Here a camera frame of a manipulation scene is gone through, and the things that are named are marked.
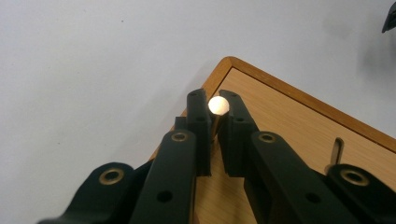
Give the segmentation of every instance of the wooden tray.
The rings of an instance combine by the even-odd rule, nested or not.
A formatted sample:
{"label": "wooden tray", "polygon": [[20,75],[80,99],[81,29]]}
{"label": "wooden tray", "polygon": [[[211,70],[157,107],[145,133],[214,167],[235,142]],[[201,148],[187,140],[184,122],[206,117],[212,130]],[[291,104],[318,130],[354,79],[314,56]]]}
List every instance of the wooden tray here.
{"label": "wooden tray", "polygon": [[[357,165],[396,189],[396,140],[384,133],[234,57],[221,60],[203,88],[208,99],[219,90],[238,93],[259,129],[280,134],[316,171],[324,173],[334,141],[341,138],[341,163]],[[224,173],[215,144],[212,176],[197,178],[200,223],[255,223],[243,178]]]}

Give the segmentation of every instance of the screw hole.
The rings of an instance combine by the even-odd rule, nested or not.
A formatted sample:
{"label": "screw hole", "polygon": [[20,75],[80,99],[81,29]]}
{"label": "screw hole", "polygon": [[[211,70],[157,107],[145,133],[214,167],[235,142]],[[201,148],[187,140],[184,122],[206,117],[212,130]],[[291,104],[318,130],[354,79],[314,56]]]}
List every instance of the screw hole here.
{"label": "screw hole", "polygon": [[172,140],[175,142],[183,142],[186,141],[187,135],[185,133],[174,133],[172,134]]}
{"label": "screw hole", "polygon": [[320,203],[320,197],[315,193],[307,193],[305,198],[311,203]]}
{"label": "screw hole", "polygon": [[357,186],[364,187],[370,183],[369,179],[365,175],[354,170],[342,170],[341,177],[343,177],[347,182]]}
{"label": "screw hole", "polygon": [[164,190],[157,194],[157,200],[161,203],[168,203],[172,200],[172,198],[172,192],[169,190]]}
{"label": "screw hole", "polygon": [[259,139],[262,140],[265,143],[274,143],[275,140],[276,140],[276,138],[273,135],[269,134],[269,133],[260,134]]}
{"label": "screw hole", "polygon": [[110,168],[99,176],[99,182],[103,185],[113,185],[123,179],[124,172],[119,168]]}

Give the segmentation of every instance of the white background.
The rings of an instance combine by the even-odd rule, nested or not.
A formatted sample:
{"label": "white background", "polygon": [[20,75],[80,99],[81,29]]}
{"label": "white background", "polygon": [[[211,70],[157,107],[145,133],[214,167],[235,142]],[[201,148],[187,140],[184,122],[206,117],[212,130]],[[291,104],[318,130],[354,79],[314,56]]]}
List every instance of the white background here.
{"label": "white background", "polygon": [[93,169],[144,163],[229,55],[396,137],[393,2],[1,1],[0,223],[57,217]]}

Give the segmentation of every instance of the black plastic part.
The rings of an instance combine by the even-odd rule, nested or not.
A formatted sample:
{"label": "black plastic part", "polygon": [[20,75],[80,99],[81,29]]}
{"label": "black plastic part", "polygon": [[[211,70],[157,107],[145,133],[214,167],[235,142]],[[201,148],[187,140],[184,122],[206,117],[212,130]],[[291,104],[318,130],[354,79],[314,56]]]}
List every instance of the black plastic part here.
{"label": "black plastic part", "polygon": [[249,138],[259,129],[238,94],[221,90],[219,95],[224,97],[230,105],[230,110],[225,115],[227,118],[218,133],[224,169],[229,176],[243,177],[246,172],[246,151]]}
{"label": "black plastic part", "polygon": [[206,102],[204,89],[190,92],[187,95],[187,129],[193,132],[197,139],[197,176],[211,175],[210,149],[212,120]]}
{"label": "black plastic part", "polygon": [[367,171],[334,165],[326,184],[361,223],[396,223],[396,193]]}
{"label": "black plastic part", "polygon": [[192,223],[195,175],[195,135],[167,133],[129,223]]}
{"label": "black plastic part", "polygon": [[[95,169],[60,217],[45,219],[39,224],[128,223],[150,166],[151,161],[134,170],[126,164],[111,162]],[[101,175],[111,169],[122,170],[123,176],[111,184],[111,178],[120,173],[110,172],[107,177],[110,184],[102,184]]]}
{"label": "black plastic part", "polygon": [[385,20],[382,33],[396,27],[396,2],[390,7],[387,19]]}
{"label": "black plastic part", "polygon": [[251,135],[248,156],[245,189],[259,223],[359,223],[279,135]]}
{"label": "black plastic part", "polygon": [[175,118],[175,130],[177,129],[187,129],[186,117]]}

